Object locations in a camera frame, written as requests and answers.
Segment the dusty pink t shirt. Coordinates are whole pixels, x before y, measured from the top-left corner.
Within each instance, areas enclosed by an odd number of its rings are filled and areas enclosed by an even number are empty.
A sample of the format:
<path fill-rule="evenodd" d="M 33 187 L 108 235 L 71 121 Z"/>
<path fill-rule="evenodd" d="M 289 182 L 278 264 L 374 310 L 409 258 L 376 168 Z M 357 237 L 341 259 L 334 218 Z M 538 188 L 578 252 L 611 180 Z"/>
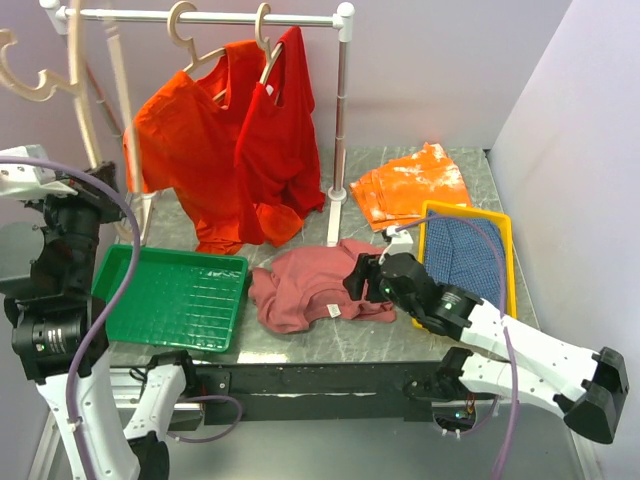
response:
<path fill-rule="evenodd" d="M 382 249 L 355 239 L 335 247 L 304 246 L 274 260 L 269 269 L 255 268 L 248 295 L 258 322 L 277 334 L 307 331 L 325 318 L 391 323 L 393 304 L 352 300 L 343 280 L 354 270 L 360 254 Z"/>

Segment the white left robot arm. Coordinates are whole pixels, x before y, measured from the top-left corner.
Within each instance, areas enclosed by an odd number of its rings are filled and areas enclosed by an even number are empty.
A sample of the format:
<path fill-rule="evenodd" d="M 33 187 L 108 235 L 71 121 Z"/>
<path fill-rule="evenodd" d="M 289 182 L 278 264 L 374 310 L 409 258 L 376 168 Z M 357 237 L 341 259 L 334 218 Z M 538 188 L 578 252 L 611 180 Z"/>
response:
<path fill-rule="evenodd" d="M 88 171 L 3 156 L 1 194 L 39 211 L 42 225 L 1 230 L 1 292 L 12 348 L 48 404 L 77 479 L 165 479 L 166 437 L 177 402 L 199 378 L 184 350 L 151 358 L 141 398 L 123 423 L 113 395 L 106 321 L 115 309 L 92 293 L 104 224 L 132 219 L 115 167 Z"/>

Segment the green plastic tray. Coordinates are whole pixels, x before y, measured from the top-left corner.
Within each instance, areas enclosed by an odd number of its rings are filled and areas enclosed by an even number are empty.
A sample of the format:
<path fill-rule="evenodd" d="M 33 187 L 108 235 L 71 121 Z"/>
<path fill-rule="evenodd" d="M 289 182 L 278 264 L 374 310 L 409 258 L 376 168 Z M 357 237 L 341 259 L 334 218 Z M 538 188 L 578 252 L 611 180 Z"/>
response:
<path fill-rule="evenodd" d="M 143 247 L 134 277 L 106 321 L 108 338 L 224 353 L 248 284 L 242 256 Z"/>

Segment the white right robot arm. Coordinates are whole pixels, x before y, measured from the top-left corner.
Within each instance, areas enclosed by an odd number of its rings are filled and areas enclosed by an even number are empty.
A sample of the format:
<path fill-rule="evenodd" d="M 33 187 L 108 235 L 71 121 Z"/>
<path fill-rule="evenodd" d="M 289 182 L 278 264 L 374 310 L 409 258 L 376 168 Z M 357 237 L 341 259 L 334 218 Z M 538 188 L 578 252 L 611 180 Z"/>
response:
<path fill-rule="evenodd" d="M 434 281 L 410 253 L 361 254 L 343 285 L 352 300 L 390 302 L 427 331 L 456 341 L 410 395 L 429 401 L 467 393 L 516 397 L 588 440 L 613 442 L 629 394 L 618 351 L 578 347 L 502 315 L 489 301 Z"/>

